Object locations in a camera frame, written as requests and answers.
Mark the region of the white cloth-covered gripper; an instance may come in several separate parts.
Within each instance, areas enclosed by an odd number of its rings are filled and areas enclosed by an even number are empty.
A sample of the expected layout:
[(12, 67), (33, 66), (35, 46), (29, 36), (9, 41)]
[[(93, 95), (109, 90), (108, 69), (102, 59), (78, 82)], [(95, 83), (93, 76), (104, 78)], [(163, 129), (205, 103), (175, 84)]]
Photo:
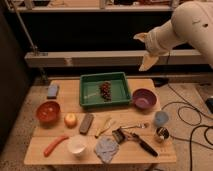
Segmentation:
[(135, 40), (145, 41), (146, 53), (143, 56), (140, 71), (147, 71), (157, 63), (160, 55), (163, 55), (174, 47), (184, 43), (174, 32), (171, 21), (167, 21), (159, 27), (155, 27), (147, 34), (144, 32), (134, 35)]

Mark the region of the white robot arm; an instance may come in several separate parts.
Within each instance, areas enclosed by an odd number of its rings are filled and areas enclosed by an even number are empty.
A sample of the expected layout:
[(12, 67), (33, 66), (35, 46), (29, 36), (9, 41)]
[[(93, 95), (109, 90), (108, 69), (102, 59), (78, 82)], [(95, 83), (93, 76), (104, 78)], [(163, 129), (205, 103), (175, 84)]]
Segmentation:
[(174, 47), (188, 43), (195, 48), (213, 68), (213, 1), (189, 1), (179, 5), (171, 19), (148, 33), (134, 35), (145, 44), (140, 71), (149, 70), (160, 56)]

